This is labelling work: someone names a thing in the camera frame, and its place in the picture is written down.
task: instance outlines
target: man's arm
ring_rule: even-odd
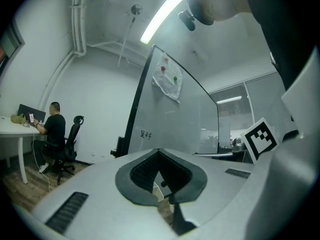
[[[47,134],[47,129],[44,127],[43,124],[40,124],[37,119],[34,119],[33,124],[35,125],[36,129],[39,131],[41,135]]]

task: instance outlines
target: desk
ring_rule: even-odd
[[[38,135],[39,131],[34,127],[24,127],[18,123],[11,122],[10,117],[0,116],[0,138],[18,138],[18,156],[22,180],[28,183],[23,152],[23,137]],[[7,166],[10,167],[9,156],[6,158]]]

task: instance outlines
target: window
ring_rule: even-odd
[[[219,152],[229,152],[232,141],[254,123],[246,88],[242,83],[210,96],[218,107]]]
[[[245,84],[250,94],[255,121],[265,118],[274,135],[282,142],[284,135],[297,127],[281,99],[285,87],[280,75],[271,74]]]
[[[0,38],[0,75],[15,50],[21,45],[12,24],[4,31]]]

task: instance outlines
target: wall pipe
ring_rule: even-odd
[[[74,0],[74,3],[72,4],[72,10],[73,10],[73,17],[74,17],[74,28],[72,31],[74,32],[75,36],[75,51],[80,51],[80,37],[79,37],[79,19],[78,19],[78,8],[76,9],[74,6],[79,5],[79,0]]]
[[[126,61],[126,63],[127,63],[127,66],[125,67],[126,69],[128,69],[128,67],[129,67],[130,64],[131,64],[131,65],[134,65],[134,66],[136,66],[136,67],[138,67],[138,68],[141,68],[141,69],[144,68],[143,66],[141,66],[141,65],[139,65],[139,64],[137,64],[137,63],[134,63],[134,62],[130,61],[128,58],[125,58],[125,61]]]
[[[106,42],[97,42],[97,43],[92,43],[92,44],[88,44],[88,46],[90,47],[100,47],[100,46],[108,46],[108,45],[118,45],[118,46],[123,46],[123,43],[118,42],[118,41],[106,41]],[[140,55],[141,57],[147,59],[147,56],[129,46],[125,46],[126,49]]]
[[[75,36],[75,9],[71,7],[71,24],[72,24],[72,39],[73,47],[76,48],[76,36]]]
[[[127,31],[127,33],[126,33],[125,36],[124,36],[124,40],[123,40],[123,44],[122,44],[122,47],[121,47],[121,52],[120,52],[120,56],[119,56],[119,60],[118,60],[118,68],[119,68],[119,66],[120,66],[120,62],[121,62],[122,54],[123,54],[123,52],[124,52],[124,48],[125,48],[125,45],[126,45],[126,42],[127,42],[127,38],[128,38],[128,36],[129,36],[129,34],[130,34],[130,31],[131,31],[131,29],[132,29],[135,21],[136,21],[136,16],[133,16],[133,17],[132,17],[132,20],[131,20],[131,22],[130,22],[130,24],[129,24],[129,26],[128,26],[128,31]]]
[[[77,8],[74,8],[74,10],[80,10],[79,15],[80,15],[80,34],[81,34],[81,42],[82,42],[82,50],[80,49],[74,51],[76,55],[83,56],[87,53],[87,44],[86,44],[86,23],[85,23],[85,18],[86,18],[86,2],[87,0],[81,0],[80,5],[77,6]]]
[[[48,93],[47,99],[45,101],[45,103],[48,102],[50,95],[53,93],[53,91],[55,90],[57,83],[59,83],[59,81],[61,80],[61,77],[64,75],[65,71],[67,70],[67,68],[69,67],[69,65],[71,64],[71,62],[77,57],[77,55],[73,54],[70,59],[66,62],[65,66],[62,68],[62,70],[60,71],[60,73],[58,74],[55,82],[52,85],[52,88],[50,90],[50,92]]]
[[[74,55],[74,50],[70,51],[65,57],[64,59],[60,62],[59,66],[55,69],[55,71],[53,72],[53,74],[51,75],[49,81],[47,82],[41,98],[39,100],[38,103],[38,110],[43,111],[45,109],[48,97],[53,89],[53,86],[55,85],[59,75],[61,74],[61,72],[66,68],[66,66],[70,63],[70,60],[72,58],[72,56]]]

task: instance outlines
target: paper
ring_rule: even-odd
[[[152,84],[160,87],[165,95],[180,103],[182,83],[183,75],[180,67],[164,52],[156,66]]]

